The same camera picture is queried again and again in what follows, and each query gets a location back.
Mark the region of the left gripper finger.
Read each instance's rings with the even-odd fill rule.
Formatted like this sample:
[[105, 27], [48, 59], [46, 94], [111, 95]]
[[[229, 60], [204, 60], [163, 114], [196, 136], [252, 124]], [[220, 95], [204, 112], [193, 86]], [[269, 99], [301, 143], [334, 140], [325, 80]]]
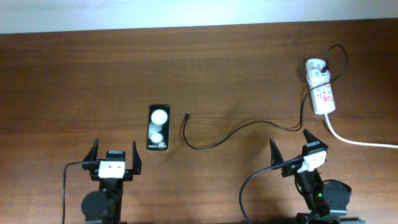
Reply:
[[90, 149], [89, 153], [83, 159], [83, 162], [93, 162], [97, 160], [98, 154], [98, 139], [95, 139], [92, 148]]
[[138, 154], [136, 142], [133, 141], [132, 144], [132, 169], [133, 171], [141, 171], [142, 168], [142, 161]]

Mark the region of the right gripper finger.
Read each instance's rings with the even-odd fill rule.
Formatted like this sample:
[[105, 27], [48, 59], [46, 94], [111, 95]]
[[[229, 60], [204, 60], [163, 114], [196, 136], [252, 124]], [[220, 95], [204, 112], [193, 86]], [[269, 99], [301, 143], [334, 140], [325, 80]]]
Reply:
[[279, 166], [284, 163], [282, 154], [279, 151], [279, 148], [277, 147], [277, 144], [273, 139], [269, 140], [270, 142], [270, 149], [271, 149], [271, 166]]
[[321, 141], [317, 137], [315, 137], [308, 129], [304, 129], [303, 134], [307, 141], [307, 143], [306, 143], [307, 147], [312, 147], [312, 148], [317, 148], [317, 149], [318, 148], [328, 149], [328, 146], [323, 141]]

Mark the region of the black Galaxy smartphone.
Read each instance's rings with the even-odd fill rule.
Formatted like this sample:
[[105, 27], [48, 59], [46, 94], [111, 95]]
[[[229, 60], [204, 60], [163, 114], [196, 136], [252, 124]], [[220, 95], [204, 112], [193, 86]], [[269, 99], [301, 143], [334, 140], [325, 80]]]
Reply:
[[147, 136], [148, 151], [169, 149], [170, 106], [150, 105]]

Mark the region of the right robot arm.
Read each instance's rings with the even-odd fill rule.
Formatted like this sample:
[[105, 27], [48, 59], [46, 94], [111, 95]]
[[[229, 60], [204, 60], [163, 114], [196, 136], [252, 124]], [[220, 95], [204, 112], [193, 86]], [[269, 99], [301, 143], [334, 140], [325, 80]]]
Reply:
[[288, 161], [270, 140], [272, 169], [280, 169], [283, 178], [294, 176], [295, 187], [309, 210], [296, 215], [297, 223], [340, 223], [347, 214], [352, 188], [339, 180], [322, 180], [318, 168], [326, 162], [328, 146], [307, 129], [303, 134], [307, 143], [302, 153]]

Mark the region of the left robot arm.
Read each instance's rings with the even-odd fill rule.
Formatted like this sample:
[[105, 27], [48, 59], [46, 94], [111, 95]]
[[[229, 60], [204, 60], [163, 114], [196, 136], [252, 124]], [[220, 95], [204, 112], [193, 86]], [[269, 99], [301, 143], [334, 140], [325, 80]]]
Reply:
[[141, 173], [142, 161], [132, 144], [132, 167], [126, 168], [124, 151], [108, 151], [104, 159], [98, 159], [98, 140], [83, 159], [82, 168], [90, 172], [92, 181], [99, 182], [99, 189], [88, 193], [81, 203], [85, 223], [120, 223], [123, 185]]

